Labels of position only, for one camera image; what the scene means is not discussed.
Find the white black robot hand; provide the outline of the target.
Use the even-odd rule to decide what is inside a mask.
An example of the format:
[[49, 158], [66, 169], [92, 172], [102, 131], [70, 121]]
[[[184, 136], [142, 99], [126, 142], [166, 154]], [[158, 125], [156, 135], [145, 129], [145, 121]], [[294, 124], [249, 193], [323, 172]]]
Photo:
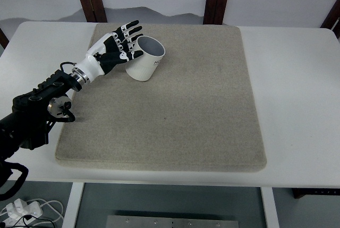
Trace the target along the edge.
[[132, 36], [142, 30], [138, 24], [139, 20], [132, 21], [101, 37], [86, 52], [84, 60], [74, 65], [71, 76], [79, 83], [91, 83], [110, 72], [115, 65], [142, 56], [143, 51], [132, 51], [137, 38], [143, 36], [142, 33]]

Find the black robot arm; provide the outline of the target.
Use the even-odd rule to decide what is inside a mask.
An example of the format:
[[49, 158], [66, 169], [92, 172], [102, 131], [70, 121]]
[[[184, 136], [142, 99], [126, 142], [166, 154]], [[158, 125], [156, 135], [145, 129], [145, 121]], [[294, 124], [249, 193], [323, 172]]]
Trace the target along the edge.
[[1, 119], [1, 160], [10, 158], [19, 148], [33, 150], [48, 144], [55, 123], [74, 122], [66, 93], [80, 91], [116, 65], [143, 55], [132, 49], [141, 30], [138, 20], [118, 27], [92, 45], [70, 74], [60, 68], [31, 92], [15, 97], [12, 113]]

